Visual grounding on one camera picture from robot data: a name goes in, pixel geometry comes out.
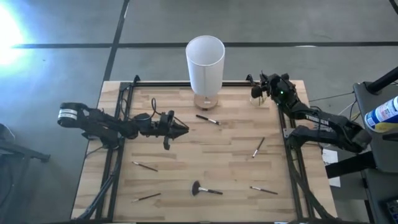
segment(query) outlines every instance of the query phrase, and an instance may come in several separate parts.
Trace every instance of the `lamp base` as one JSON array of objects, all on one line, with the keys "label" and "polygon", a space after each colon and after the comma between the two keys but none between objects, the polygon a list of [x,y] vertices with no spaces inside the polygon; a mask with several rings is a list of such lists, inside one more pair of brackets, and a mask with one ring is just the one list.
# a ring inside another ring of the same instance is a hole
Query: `lamp base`
[{"label": "lamp base", "polygon": [[194,104],[202,110],[208,110],[214,108],[218,103],[218,95],[215,96],[193,96]]}]

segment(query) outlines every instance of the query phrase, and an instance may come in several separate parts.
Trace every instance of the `brush handle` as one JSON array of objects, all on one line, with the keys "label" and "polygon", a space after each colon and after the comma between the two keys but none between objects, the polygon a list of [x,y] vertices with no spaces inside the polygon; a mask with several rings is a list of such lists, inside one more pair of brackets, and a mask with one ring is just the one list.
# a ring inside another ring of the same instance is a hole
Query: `brush handle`
[{"label": "brush handle", "polygon": [[215,124],[217,124],[217,125],[220,125],[220,122],[219,122],[219,121],[215,121],[215,120],[213,120],[213,119],[204,117],[204,116],[199,115],[199,114],[197,114],[197,118],[204,119],[204,120],[210,121],[210,122],[212,122],[212,123],[215,123]]},{"label": "brush handle", "polygon": [[147,167],[147,166],[142,165],[142,164],[138,164],[138,165],[141,166],[141,167],[143,167],[143,168],[150,169],[150,170],[153,170],[153,171],[155,171],[155,172],[158,172],[158,171],[157,171],[156,169],[154,169],[154,168]]},{"label": "brush handle", "polygon": [[144,200],[144,199],[151,198],[151,197],[155,197],[155,196],[158,196],[158,195],[161,195],[161,193],[157,193],[157,194],[154,194],[154,195],[142,197],[142,198],[139,198],[138,200]]},{"label": "brush handle", "polygon": [[261,189],[261,188],[259,188],[259,187],[250,186],[250,188],[251,188],[251,189],[254,189],[254,190],[260,190],[260,191],[262,191],[262,192],[267,192],[267,193],[270,193],[270,194],[275,194],[275,195],[278,194],[277,192],[273,192],[273,191],[266,190],[266,189]]},{"label": "brush handle", "polygon": [[219,191],[216,191],[216,190],[207,190],[207,192],[209,192],[209,193],[213,193],[213,194],[219,194],[219,195],[222,195],[223,193],[222,192],[219,192]]},{"label": "brush handle", "polygon": [[258,149],[256,149],[256,150],[254,151],[254,154],[253,154],[252,158],[254,158],[254,156],[256,156],[256,154],[257,154],[258,151],[259,151]]},{"label": "brush handle", "polygon": [[260,144],[259,144],[258,147],[257,147],[257,150],[260,149],[260,147],[261,147],[261,145],[262,145],[262,142],[264,142],[264,139],[265,139],[265,137],[262,137],[261,142],[260,142]]}]

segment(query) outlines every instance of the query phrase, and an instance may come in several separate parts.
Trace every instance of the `wooden table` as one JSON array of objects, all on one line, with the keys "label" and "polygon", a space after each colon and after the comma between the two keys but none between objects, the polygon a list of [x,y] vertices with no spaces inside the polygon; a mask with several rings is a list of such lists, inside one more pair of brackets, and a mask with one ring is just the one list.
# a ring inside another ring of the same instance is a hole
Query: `wooden table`
[{"label": "wooden table", "polygon": [[[299,98],[308,103],[303,81],[296,84]],[[104,82],[98,108],[114,114],[120,82]],[[174,110],[190,127],[188,134],[163,149],[163,138],[139,136],[124,147],[119,187],[114,210],[116,222],[269,222],[295,219],[294,202],[277,107],[267,101],[261,107],[249,101],[250,87],[223,87],[218,106],[201,111],[193,105],[190,87],[135,87],[130,117],[152,113],[150,100],[156,98],[157,111]],[[195,117],[202,114],[221,121],[221,126]],[[297,124],[311,125],[308,121]],[[251,156],[265,137],[257,156]],[[92,141],[88,152],[100,147]],[[304,145],[303,158],[312,192],[326,210],[336,216],[335,204],[317,146]],[[106,151],[85,160],[72,218],[79,216],[98,193]],[[154,167],[159,172],[134,165]],[[195,180],[224,195],[199,193],[191,196]],[[272,190],[278,195],[252,190],[249,186]],[[147,200],[132,200],[147,195]],[[302,193],[302,207],[305,209]]]}]

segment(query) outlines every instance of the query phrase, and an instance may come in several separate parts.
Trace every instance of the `white lamp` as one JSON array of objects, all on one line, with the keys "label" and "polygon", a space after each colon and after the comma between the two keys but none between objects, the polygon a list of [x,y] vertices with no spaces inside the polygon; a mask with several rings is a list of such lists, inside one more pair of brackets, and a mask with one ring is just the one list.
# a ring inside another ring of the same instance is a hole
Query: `white lamp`
[{"label": "white lamp", "polygon": [[191,40],[185,53],[195,104],[205,110],[216,106],[223,85],[224,44],[216,37],[203,35]]}]

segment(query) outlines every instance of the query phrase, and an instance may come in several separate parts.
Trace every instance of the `black brush head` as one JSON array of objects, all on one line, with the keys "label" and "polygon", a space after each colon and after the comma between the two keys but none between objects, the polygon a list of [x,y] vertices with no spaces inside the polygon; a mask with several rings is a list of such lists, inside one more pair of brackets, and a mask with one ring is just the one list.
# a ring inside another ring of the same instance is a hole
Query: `black brush head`
[{"label": "black brush head", "polygon": [[195,182],[192,184],[192,187],[191,187],[191,194],[192,194],[193,196],[196,196],[197,194],[199,194],[199,187],[200,187],[199,180],[195,181]]},{"label": "black brush head", "polygon": [[260,86],[254,86],[253,88],[251,88],[251,97],[256,99],[260,96],[262,96],[262,89]]}]

